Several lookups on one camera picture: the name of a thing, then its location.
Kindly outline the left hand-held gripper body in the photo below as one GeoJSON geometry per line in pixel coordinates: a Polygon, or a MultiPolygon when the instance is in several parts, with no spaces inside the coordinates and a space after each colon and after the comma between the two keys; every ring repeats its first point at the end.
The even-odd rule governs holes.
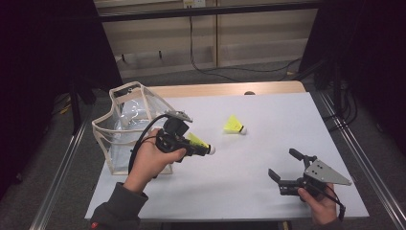
{"type": "Polygon", "coordinates": [[[156,147],[164,152],[169,153],[180,149],[186,150],[186,155],[192,154],[192,146],[184,137],[189,129],[187,122],[192,122],[183,111],[168,110],[163,114],[167,118],[163,127],[158,131],[156,136],[156,147]]]}

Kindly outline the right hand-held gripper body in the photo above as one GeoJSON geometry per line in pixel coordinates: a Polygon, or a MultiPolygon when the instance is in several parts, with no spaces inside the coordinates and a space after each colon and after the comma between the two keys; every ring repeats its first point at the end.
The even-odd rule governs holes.
{"type": "Polygon", "coordinates": [[[282,196],[297,196],[298,189],[304,188],[312,196],[322,194],[328,183],[350,186],[351,182],[335,171],[331,166],[318,159],[316,156],[296,156],[304,162],[304,173],[296,180],[282,180],[278,178],[278,186],[282,196]]]}

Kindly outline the yellow shuttlecock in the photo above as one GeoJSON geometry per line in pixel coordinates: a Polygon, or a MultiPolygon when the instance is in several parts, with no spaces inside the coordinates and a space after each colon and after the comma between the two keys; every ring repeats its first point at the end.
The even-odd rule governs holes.
{"type": "Polygon", "coordinates": [[[189,133],[187,135],[187,138],[190,141],[190,144],[193,146],[203,146],[203,147],[211,147],[211,153],[207,154],[207,155],[213,155],[215,153],[215,147],[211,146],[210,144],[204,142],[203,140],[201,140],[199,137],[197,137],[195,134],[193,133],[189,133]]]}
{"type": "Polygon", "coordinates": [[[231,115],[226,124],[223,127],[223,130],[226,133],[233,133],[233,134],[242,134],[245,135],[247,133],[246,126],[235,116],[231,115]]]}

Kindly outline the clear plastic bag beige trim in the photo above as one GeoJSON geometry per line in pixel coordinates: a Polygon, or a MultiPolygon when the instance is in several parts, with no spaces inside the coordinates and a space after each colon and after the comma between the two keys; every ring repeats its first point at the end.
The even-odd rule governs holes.
{"type": "Polygon", "coordinates": [[[109,90],[111,108],[92,122],[93,134],[113,175],[128,174],[131,152],[145,128],[174,108],[137,81],[109,90]]]}

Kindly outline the person's right hand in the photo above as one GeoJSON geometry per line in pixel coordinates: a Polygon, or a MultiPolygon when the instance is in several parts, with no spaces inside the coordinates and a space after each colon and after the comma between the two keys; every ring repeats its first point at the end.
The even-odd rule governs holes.
{"type": "Polygon", "coordinates": [[[298,189],[299,196],[311,209],[311,216],[315,225],[326,225],[337,220],[336,203],[326,196],[314,198],[306,189],[298,189]]]}

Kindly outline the person's left hand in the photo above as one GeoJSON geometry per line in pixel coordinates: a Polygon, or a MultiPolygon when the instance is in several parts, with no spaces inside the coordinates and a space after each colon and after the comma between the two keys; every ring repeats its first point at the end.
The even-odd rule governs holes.
{"type": "Polygon", "coordinates": [[[124,187],[133,193],[140,195],[147,183],[157,176],[166,165],[182,159],[186,154],[185,149],[169,153],[158,150],[155,145],[158,131],[159,129],[155,128],[143,140],[133,161],[131,172],[124,182],[124,187]]]}

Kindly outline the black stand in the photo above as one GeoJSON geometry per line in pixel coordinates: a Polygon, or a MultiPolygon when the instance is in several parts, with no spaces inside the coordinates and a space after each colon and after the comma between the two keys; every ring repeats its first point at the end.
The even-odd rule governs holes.
{"type": "Polygon", "coordinates": [[[89,79],[73,78],[69,84],[69,96],[71,99],[71,107],[73,114],[73,135],[75,135],[82,124],[79,99],[82,99],[85,104],[93,104],[96,101],[96,96],[92,91],[91,81],[89,79]]]}

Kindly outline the beige cabinet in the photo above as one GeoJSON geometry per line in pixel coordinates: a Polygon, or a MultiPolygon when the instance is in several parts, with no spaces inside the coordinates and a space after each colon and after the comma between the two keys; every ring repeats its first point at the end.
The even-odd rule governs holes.
{"type": "MultiPolygon", "coordinates": [[[[304,0],[206,0],[206,7],[304,0]]],[[[183,0],[94,0],[99,14],[185,9],[183,0]]],[[[315,9],[260,11],[103,24],[124,79],[300,57],[315,9]]]]}

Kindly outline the dark curtain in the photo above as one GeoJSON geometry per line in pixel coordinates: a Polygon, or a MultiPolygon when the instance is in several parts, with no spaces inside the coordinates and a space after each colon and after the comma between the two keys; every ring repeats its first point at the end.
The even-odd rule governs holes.
{"type": "Polygon", "coordinates": [[[406,155],[406,0],[320,0],[301,72],[334,67],[406,155]]]}
{"type": "Polygon", "coordinates": [[[56,96],[123,83],[94,0],[0,0],[0,199],[43,137],[56,96]]]}

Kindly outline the metal floor rail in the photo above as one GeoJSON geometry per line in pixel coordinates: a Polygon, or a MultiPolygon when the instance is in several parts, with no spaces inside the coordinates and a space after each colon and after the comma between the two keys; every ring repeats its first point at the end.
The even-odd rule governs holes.
{"type": "Polygon", "coordinates": [[[346,141],[347,146],[350,148],[350,151],[360,169],[369,180],[373,190],[377,194],[380,202],[383,204],[385,211],[395,224],[396,229],[406,230],[406,215],[403,212],[401,205],[381,179],[367,154],[364,152],[354,134],[351,132],[348,124],[335,114],[332,98],[327,93],[320,93],[319,97],[327,109],[328,114],[332,117],[334,125],[338,128],[342,137],[346,141]]]}
{"type": "Polygon", "coordinates": [[[72,162],[78,150],[84,131],[86,130],[86,123],[82,122],[79,129],[72,136],[69,146],[65,151],[61,163],[58,166],[56,175],[43,198],[39,209],[37,210],[34,220],[29,230],[46,230],[51,214],[56,206],[56,202],[62,190],[62,185],[66,180],[67,174],[71,168],[72,162]]]}

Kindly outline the white wall socket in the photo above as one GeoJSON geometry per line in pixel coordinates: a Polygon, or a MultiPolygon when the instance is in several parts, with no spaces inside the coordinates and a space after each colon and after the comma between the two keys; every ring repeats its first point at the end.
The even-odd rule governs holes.
{"type": "Polygon", "coordinates": [[[206,0],[183,0],[184,8],[205,8],[206,0]]]}

